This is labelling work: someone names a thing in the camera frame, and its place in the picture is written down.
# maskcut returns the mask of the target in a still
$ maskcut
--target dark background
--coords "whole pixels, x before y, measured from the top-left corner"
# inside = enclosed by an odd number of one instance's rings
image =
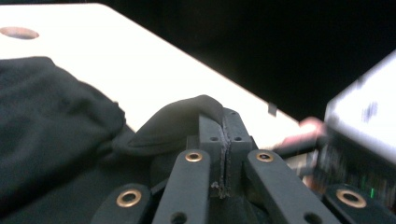
[[[327,102],[396,49],[396,1],[96,2],[298,120],[323,119]]]

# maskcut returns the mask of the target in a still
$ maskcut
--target green light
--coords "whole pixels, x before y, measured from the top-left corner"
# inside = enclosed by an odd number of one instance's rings
[[[370,192],[370,197],[371,197],[371,198],[374,198],[374,189],[371,190],[371,192]]]

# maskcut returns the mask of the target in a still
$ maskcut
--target black cloth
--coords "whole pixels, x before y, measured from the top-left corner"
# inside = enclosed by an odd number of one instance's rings
[[[0,61],[0,217],[93,165],[123,111],[48,58]]]
[[[166,105],[133,136],[120,135],[113,147],[133,156],[153,156],[185,147],[189,135],[199,132],[198,118],[204,114],[222,126],[223,106],[200,95]]]
[[[202,95],[134,133],[116,103],[51,59],[0,60],[1,222],[89,223],[113,189],[152,187],[154,156],[183,149],[199,114],[221,125],[222,111]]]

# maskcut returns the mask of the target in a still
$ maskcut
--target white table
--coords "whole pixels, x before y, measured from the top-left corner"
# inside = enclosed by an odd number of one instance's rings
[[[264,100],[109,7],[0,6],[0,29],[4,27],[28,28],[39,37],[0,34],[0,59],[50,57],[119,102],[135,131],[164,105],[207,94],[241,115],[260,148],[298,132],[296,120],[281,111],[276,117],[268,114]]]

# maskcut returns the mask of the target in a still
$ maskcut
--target brass grommet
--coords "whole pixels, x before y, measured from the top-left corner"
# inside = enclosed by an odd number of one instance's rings
[[[125,196],[132,195],[134,196],[131,200],[125,200]],[[142,193],[140,193],[137,189],[127,189],[123,191],[119,197],[117,198],[117,205],[119,207],[132,207],[135,204],[139,203],[142,198]]]
[[[256,158],[257,158],[257,160],[259,160],[259,161],[266,161],[266,162],[269,162],[269,161],[273,161],[273,160],[274,160],[274,157],[271,156],[271,154],[268,154],[268,153],[265,153],[265,152],[259,152],[259,153],[257,153]]]
[[[186,155],[187,161],[196,162],[196,161],[200,161],[201,159],[202,159],[202,154],[198,152],[191,152]]]
[[[336,196],[341,202],[352,207],[363,208],[367,205],[366,200],[364,200],[361,195],[349,189],[338,189]]]

